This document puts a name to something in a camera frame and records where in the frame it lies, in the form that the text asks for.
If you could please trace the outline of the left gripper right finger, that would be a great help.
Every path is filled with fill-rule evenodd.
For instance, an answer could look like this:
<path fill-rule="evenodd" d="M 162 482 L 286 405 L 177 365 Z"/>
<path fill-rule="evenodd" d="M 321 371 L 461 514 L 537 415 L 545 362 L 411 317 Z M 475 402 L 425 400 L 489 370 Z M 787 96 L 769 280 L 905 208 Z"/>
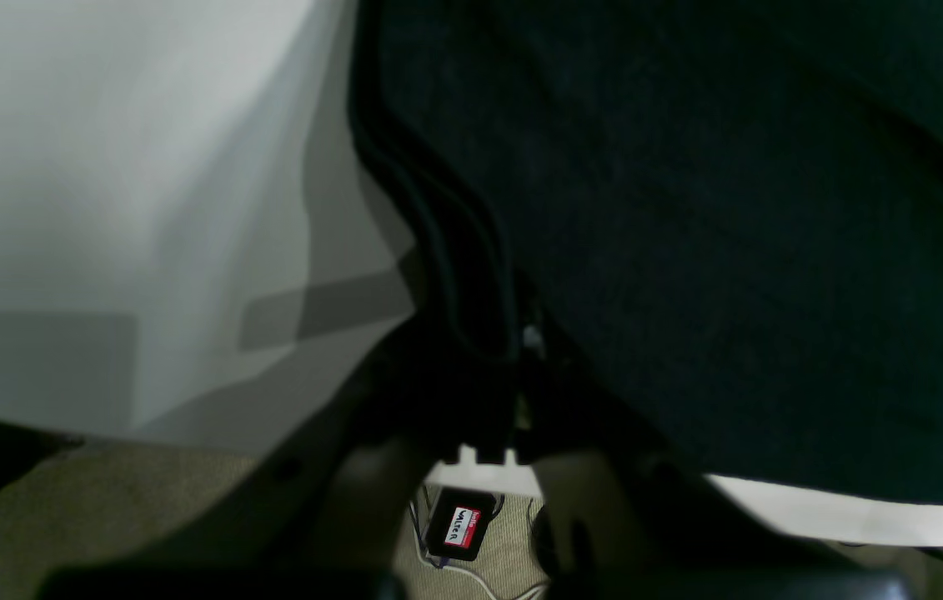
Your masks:
<path fill-rule="evenodd" d="M 822 551 L 727 497 L 544 327 L 518 335 L 518 463 L 534 471 L 563 573 L 809 576 Z"/>

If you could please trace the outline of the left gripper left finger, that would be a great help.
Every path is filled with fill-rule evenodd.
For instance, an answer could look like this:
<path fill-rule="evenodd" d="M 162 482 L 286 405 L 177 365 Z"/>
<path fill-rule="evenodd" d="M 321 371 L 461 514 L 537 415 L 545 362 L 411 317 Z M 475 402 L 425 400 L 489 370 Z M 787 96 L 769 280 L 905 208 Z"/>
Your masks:
<path fill-rule="evenodd" d="M 513 407 L 513 351 L 483 353 L 414 317 L 241 485 L 129 562 L 158 571 L 384 568 L 434 464 L 461 445 L 501 459 Z"/>

